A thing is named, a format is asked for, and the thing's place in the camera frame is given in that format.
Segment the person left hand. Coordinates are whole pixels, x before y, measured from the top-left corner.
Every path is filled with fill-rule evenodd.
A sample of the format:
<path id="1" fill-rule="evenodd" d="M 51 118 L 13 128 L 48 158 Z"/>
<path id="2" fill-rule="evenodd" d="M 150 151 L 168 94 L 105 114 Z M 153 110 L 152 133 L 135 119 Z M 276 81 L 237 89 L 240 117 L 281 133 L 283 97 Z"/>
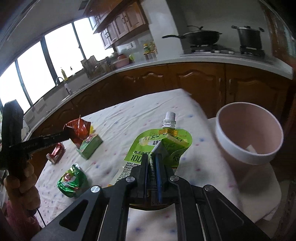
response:
<path id="1" fill-rule="evenodd" d="M 37 176 L 30 162 L 26 163 L 21 180 L 11 175 L 4 179 L 4 186 L 14 210 L 25 212 L 40 207 L 41 201 L 35 186 L 36 182 Z"/>

